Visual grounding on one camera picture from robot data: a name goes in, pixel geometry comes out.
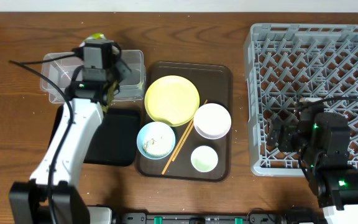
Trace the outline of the green snack wrapper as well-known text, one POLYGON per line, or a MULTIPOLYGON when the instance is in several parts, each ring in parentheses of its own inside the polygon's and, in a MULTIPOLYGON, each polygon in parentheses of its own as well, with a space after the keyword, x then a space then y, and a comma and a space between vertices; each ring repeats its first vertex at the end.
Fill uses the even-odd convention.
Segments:
POLYGON ((96 39, 104 39, 104 40, 106 40, 104 34, 102 34, 102 33, 91 34, 85 40, 96 40, 96 39))

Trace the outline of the yellow plate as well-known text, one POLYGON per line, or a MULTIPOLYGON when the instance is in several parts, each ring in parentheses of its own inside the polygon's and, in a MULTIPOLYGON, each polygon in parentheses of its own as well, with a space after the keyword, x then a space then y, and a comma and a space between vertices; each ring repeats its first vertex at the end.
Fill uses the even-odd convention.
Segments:
POLYGON ((154 81, 147 89, 145 110, 154 121, 171 127, 189 122, 200 106, 197 87, 184 77, 169 75, 154 81))

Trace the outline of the pink bowl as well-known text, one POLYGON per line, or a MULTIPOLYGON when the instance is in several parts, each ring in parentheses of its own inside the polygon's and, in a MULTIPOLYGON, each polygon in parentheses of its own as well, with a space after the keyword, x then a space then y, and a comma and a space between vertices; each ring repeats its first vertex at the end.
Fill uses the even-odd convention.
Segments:
POLYGON ((216 103, 201 106, 194 115, 194 128, 206 139, 220 139, 231 129, 231 115, 228 110, 216 103))

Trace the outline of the blue bowl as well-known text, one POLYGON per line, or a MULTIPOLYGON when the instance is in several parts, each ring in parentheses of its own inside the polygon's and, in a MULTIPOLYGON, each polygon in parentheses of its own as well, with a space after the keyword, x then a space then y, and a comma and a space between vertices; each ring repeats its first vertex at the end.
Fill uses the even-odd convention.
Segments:
POLYGON ((173 129, 162 122, 151 122, 142 127, 137 135, 139 152, 152 160, 167 157, 175 148, 176 137, 173 129))

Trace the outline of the small white green cup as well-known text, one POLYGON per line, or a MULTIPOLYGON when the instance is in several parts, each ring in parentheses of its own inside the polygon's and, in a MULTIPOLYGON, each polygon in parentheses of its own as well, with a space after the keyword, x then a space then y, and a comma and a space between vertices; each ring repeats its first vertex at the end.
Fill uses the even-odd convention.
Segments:
POLYGON ((210 172, 218 164, 217 152, 209 146, 199 146, 191 153, 191 165, 198 172, 210 172))

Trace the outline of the rice food waste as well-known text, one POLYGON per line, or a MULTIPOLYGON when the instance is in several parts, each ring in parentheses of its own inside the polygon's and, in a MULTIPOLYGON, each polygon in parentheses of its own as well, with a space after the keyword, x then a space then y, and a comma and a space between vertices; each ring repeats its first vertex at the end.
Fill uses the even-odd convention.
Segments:
POLYGON ((172 147, 170 136, 152 136, 143 143, 143 150, 153 157, 162 157, 168 154, 172 147))

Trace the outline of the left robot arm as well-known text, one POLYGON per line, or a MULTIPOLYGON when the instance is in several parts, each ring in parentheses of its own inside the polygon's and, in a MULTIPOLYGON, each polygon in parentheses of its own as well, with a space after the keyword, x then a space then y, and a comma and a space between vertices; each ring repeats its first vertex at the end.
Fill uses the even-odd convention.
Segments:
POLYGON ((63 98, 63 111, 47 152, 27 182, 14 182, 9 202, 15 223, 114 223, 113 210, 87 206, 78 193, 81 168, 95 132, 103 122, 103 107, 131 74, 122 50, 113 40, 86 39, 72 55, 82 59, 70 84, 62 90, 29 62, 17 62, 45 80, 63 98))

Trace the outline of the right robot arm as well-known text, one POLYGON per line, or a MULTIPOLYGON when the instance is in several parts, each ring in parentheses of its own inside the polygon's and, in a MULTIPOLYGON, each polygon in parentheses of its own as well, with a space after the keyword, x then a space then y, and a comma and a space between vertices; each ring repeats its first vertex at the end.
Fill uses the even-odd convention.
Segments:
POLYGON ((348 163, 351 130, 336 113, 297 123, 268 120, 267 145, 298 153, 298 162, 327 223, 358 223, 358 169, 348 163))

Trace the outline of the grey dishwasher rack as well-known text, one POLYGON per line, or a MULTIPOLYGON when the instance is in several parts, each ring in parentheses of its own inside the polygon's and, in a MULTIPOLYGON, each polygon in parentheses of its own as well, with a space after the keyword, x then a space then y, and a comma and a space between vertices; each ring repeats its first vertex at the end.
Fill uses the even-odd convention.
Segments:
POLYGON ((298 156, 266 144, 268 119, 295 122, 296 102, 322 98, 349 122, 349 164, 358 169, 358 25, 254 24, 244 42, 250 168, 299 177, 298 156))

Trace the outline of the clear plastic bin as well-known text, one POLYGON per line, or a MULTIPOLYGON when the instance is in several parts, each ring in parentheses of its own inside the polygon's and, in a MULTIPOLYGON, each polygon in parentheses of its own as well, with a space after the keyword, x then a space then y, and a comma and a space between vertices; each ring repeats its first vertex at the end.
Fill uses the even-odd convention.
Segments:
MULTIPOLYGON (((139 101, 144 99, 146 72, 141 50, 123 50, 122 59, 131 74, 120 82, 120 90, 114 93, 114 101, 139 101)), ((70 84, 74 70, 83 65, 77 57, 63 58, 42 65, 41 74, 54 82, 62 91, 70 84)))

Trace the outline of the black plastic bin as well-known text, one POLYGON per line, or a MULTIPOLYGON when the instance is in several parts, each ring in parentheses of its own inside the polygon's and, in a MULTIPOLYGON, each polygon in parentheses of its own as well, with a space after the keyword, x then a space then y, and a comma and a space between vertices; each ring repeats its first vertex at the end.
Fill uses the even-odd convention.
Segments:
POLYGON ((140 113, 127 108, 109 108, 95 132, 84 162, 108 166, 129 166, 136 155, 140 113))

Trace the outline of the wooden chopstick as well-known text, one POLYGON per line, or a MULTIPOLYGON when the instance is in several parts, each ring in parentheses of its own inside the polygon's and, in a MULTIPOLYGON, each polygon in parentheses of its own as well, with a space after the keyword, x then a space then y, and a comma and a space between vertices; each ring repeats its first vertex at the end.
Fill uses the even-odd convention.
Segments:
POLYGON ((181 136, 176 148, 174 149, 173 156, 170 159, 171 162, 174 161, 177 158, 178 153, 180 152, 180 150, 183 147, 185 141, 187 140, 188 136, 190 135, 191 130, 193 129, 193 127, 194 127, 194 119, 192 119, 188 123, 188 126, 185 129, 185 132, 182 134, 182 136, 181 136))
POLYGON ((180 150, 182 149, 185 141, 187 140, 188 136, 191 133, 191 130, 193 129, 194 126, 194 122, 193 119, 189 122, 187 128, 185 129, 184 133, 182 134, 178 144, 176 145, 175 149, 172 152, 172 155, 170 156, 168 162, 166 163, 165 167, 163 168, 162 171, 162 175, 164 175, 169 167, 169 165, 171 164, 171 162, 173 162, 176 158, 178 153, 180 152, 180 150))

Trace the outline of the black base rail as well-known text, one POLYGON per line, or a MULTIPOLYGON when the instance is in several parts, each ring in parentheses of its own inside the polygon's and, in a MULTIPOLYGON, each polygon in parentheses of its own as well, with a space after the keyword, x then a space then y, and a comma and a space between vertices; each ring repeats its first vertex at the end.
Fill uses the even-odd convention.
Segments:
POLYGON ((261 208, 254 208, 246 214, 185 214, 144 213, 119 214, 109 207, 89 206, 91 223, 111 224, 322 224, 326 220, 306 208, 293 208, 275 214, 261 208))

